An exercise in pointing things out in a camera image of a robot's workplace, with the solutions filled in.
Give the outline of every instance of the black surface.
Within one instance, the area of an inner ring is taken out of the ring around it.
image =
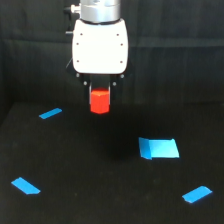
[[[4,118],[6,117],[11,106],[11,100],[7,94],[5,85],[5,76],[3,74],[3,64],[2,64],[2,41],[0,40],[0,125],[2,124]]]
[[[1,223],[216,223],[223,215],[224,107],[112,108],[15,104],[0,130]],[[138,137],[174,138],[180,159],[140,158]],[[11,181],[41,190],[27,196]],[[201,186],[213,194],[186,203]]]

